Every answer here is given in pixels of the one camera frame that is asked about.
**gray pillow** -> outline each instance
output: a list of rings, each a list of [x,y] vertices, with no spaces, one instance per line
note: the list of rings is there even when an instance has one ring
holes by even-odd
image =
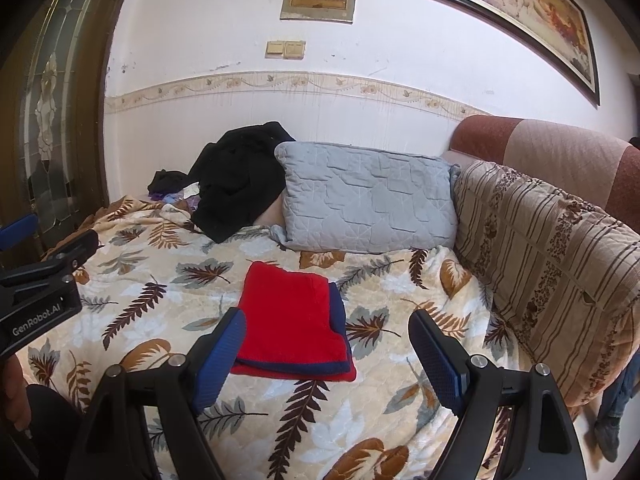
[[[288,248],[384,253],[453,247],[458,219],[452,186],[460,168],[440,158],[318,142],[283,142]]]

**striped fabric cover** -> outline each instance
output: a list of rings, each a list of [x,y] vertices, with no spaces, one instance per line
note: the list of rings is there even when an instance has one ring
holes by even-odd
[[[546,121],[471,116],[450,148],[561,187],[640,233],[640,150],[624,140]]]
[[[473,163],[455,186],[460,261],[569,407],[612,383],[640,344],[640,236],[541,180]]]

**wall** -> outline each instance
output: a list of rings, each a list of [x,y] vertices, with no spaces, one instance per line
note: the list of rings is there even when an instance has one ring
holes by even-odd
[[[528,46],[441,0],[356,0],[352,25],[280,21],[282,0],[126,0],[106,90],[116,102],[140,89],[158,86],[162,92],[168,82],[221,73],[352,75],[491,114],[558,121],[628,139],[635,134],[636,115],[626,67],[638,61],[638,51],[604,1],[576,1],[591,28],[600,107]],[[305,40],[305,59],[264,59],[267,40]],[[458,120],[338,95],[197,95],[107,114],[110,196],[143,192],[162,167],[188,170],[204,143],[229,127],[280,120],[298,139],[396,150],[415,145],[436,155]],[[411,141],[419,136],[429,141]]]

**human hand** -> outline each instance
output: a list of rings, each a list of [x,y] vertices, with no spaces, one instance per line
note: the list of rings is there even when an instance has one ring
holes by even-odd
[[[13,355],[9,357],[2,370],[2,381],[0,394],[4,392],[4,399],[1,399],[2,409],[6,418],[11,421],[15,429],[24,431],[31,423],[31,407],[27,398],[27,388],[24,385],[22,376],[22,366],[20,361]]]

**leaf print blanket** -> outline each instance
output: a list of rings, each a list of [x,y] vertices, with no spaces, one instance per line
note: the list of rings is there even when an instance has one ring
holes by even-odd
[[[19,355],[31,381],[59,391],[79,410],[111,364],[143,370],[187,353],[238,304],[253,261],[337,283],[358,377],[335,383],[229,375],[199,419],[228,480],[428,478],[456,418],[440,406],[409,343],[407,321],[416,309],[470,354],[529,367],[513,335],[492,317],[491,291],[446,248],[295,252],[259,226],[215,244],[188,213],[129,197],[93,229],[104,246],[76,271],[84,309]],[[480,478],[494,472],[508,420],[508,410],[498,414]],[[173,478],[154,409],[147,422],[158,465]]]

